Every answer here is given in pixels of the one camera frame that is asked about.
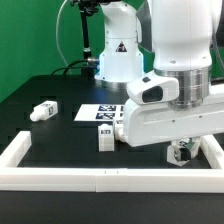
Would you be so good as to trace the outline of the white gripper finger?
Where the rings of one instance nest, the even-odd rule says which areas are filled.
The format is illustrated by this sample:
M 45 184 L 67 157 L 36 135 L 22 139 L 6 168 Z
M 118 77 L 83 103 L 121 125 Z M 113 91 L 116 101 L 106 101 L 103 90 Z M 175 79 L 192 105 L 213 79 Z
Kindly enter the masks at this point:
M 167 161 L 177 166 L 184 165 L 184 162 L 181 160 L 181 150 L 178 141 L 172 141 L 167 147 Z
M 192 160 L 198 155 L 198 151 L 200 148 L 201 144 L 201 138 L 200 137 L 195 137 L 191 138 L 188 142 L 187 149 L 189 151 L 189 159 Z

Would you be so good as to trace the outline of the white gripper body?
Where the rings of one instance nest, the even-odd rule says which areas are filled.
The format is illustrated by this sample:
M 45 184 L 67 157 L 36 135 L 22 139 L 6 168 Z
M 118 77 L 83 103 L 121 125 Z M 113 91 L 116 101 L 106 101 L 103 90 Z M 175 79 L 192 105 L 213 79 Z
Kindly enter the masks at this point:
M 211 89 L 203 104 L 175 111 L 168 103 L 124 107 L 123 132 L 132 147 L 224 132 L 224 90 Z

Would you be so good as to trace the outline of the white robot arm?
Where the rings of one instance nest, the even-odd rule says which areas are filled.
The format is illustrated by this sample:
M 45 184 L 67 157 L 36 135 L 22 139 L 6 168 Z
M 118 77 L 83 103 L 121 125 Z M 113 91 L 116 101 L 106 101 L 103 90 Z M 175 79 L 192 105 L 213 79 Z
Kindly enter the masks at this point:
M 212 85 L 210 49 L 222 0 L 146 0 L 101 5 L 105 48 L 96 79 L 127 86 L 115 137 L 132 147 L 169 141 L 167 159 L 182 166 L 201 137 L 224 132 L 224 84 Z

